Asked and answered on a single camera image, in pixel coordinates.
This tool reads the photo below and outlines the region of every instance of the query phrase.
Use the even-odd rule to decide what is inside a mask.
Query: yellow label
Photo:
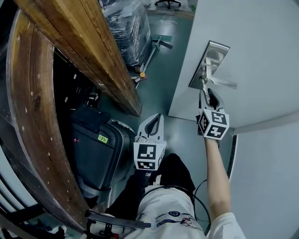
[[[98,140],[102,141],[105,144],[107,144],[107,142],[108,142],[108,138],[104,137],[103,135],[99,135]]]

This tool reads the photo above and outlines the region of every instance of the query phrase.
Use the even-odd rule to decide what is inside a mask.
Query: white t-shirt
[[[157,186],[149,186],[146,191]],[[151,223],[151,228],[136,229],[125,239],[205,239],[194,218],[193,204],[182,191],[157,189],[141,201],[136,220]],[[211,225],[209,239],[245,239],[233,213],[225,213]]]

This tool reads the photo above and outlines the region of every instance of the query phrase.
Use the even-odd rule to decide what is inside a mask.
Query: person
[[[207,192],[212,221],[208,238],[245,239],[231,212],[229,180],[218,143],[205,138],[205,145]],[[177,185],[190,193],[176,188],[160,188],[145,195],[159,185]],[[204,232],[194,215],[194,190],[188,169],[179,156],[170,154],[162,160],[158,171],[136,170],[106,213],[117,218],[151,223],[151,228],[136,229],[126,235],[126,239],[204,239]]]

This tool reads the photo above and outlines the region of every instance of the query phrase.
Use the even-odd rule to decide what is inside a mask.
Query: plastic wrap
[[[151,39],[150,25],[142,1],[99,2],[126,65],[144,63],[151,50]]]

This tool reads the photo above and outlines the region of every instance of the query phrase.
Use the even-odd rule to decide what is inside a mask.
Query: forearm
[[[205,138],[207,157],[207,190],[211,218],[230,212],[230,187],[216,141]]]

